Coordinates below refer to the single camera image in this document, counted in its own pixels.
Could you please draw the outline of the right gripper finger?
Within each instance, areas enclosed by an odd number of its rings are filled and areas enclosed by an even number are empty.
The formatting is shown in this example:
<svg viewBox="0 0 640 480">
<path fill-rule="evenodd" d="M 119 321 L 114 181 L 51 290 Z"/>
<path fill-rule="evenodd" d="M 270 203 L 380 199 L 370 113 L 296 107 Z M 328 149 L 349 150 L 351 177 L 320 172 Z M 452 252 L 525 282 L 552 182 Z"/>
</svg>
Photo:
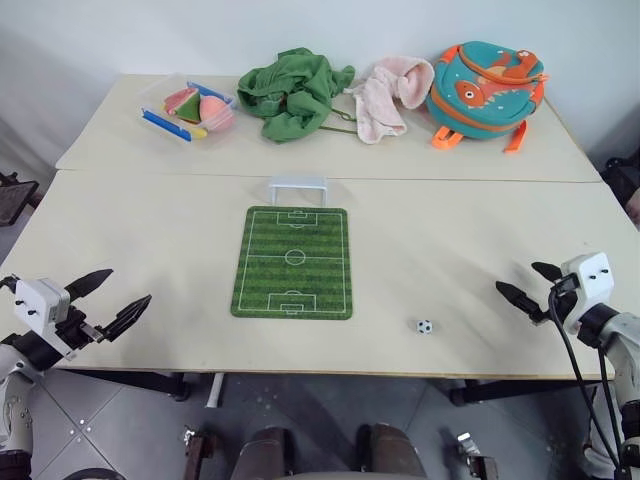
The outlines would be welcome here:
<svg viewBox="0 0 640 480">
<path fill-rule="evenodd" d="M 531 267 L 543 278 L 552 283 L 556 283 L 563 277 L 561 268 L 550 263 L 533 262 Z"/>
<path fill-rule="evenodd" d="M 524 291 L 515 285 L 496 281 L 495 288 L 508 303 L 524 312 L 531 321 L 542 322 L 544 320 L 544 312 L 541 310 L 539 304 L 529 298 Z"/>
</svg>

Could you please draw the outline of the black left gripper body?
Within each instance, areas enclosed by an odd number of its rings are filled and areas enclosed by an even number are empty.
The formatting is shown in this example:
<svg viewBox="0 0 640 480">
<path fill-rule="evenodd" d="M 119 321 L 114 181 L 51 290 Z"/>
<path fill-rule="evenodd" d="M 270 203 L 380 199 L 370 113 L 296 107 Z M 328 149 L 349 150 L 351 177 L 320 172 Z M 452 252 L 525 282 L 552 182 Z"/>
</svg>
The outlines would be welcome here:
<svg viewBox="0 0 640 480">
<path fill-rule="evenodd" d="M 90 343 L 105 340 L 105 334 L 99 326 L 86 322 L 86 314 L 70 305 L 64 321 L 56 324 L 56 335 L 72 350 L 82 350 Z"/>
</svg>

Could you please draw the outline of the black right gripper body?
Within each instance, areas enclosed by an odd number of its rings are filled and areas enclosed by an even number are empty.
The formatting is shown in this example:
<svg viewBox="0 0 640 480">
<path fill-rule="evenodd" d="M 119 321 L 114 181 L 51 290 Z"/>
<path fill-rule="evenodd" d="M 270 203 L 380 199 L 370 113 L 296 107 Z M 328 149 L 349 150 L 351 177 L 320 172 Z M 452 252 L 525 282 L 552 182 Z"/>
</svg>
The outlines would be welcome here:
<svg viewBox="0 0 640 480">
<path fill-rule="evenodd" d="M 552 321 L 551 306 L 554 306 L 556 317 L 560 324 L 563 325 L 569 313 L 574 309 L 577 303 L 577 294 L 575 290 L 561 291 L 558 287 L 552 287 L 550 293 L 553 295 L 553 300 L 548 301 L 548 307 L 542 312 L 541 318 L 537 321 L 538 324 Z"/>
</svg>

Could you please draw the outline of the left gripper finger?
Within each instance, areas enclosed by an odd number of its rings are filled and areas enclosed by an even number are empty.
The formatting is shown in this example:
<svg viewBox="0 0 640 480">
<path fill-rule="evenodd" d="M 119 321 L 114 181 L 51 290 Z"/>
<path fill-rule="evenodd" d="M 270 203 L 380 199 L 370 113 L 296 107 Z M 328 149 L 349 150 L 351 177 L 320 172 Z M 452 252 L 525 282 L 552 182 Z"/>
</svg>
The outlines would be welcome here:
<svg viewBox="0 0 640 480">
<path fill-rule="evenodd" d="M 89 295 L 99 288 L 112 273 L 112 269 L 101 269 L 91 272 L 68 284 L 65 290 L 69 293 L 70 302 L 73 303 L 75 300 Z"/>
<path fill-rule="evenodd" d="M 151 299 L 151 295 L 146 295 L 121 310 L 115 319 L 102 329 L 104 339 L 113 342 L 126 330 L 131 328 L 147 309 Z"/>
</svg>

